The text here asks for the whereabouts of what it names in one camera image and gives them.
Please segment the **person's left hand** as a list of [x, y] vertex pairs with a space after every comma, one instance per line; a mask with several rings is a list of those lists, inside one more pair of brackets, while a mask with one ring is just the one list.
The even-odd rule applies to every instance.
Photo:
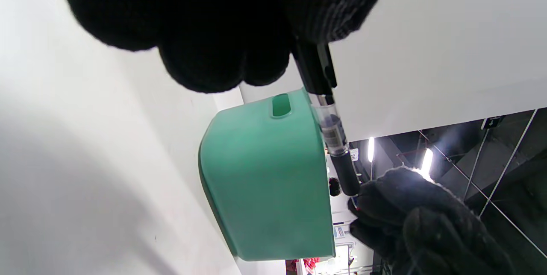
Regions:
[[378, 0], [67, 0], [80, 26], [108, 46], [157, 48], [168, 74], [212, 94], [270, 85], [295, 41], [326, 45], [359, 30]]

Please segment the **person's right hand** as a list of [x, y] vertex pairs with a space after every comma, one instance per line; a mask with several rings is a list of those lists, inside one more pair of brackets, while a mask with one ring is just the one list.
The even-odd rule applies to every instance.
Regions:
[[442, 185], [406, 166], [361, 185], [350, 234], [394, 275], [513, 275], [483, 222]]

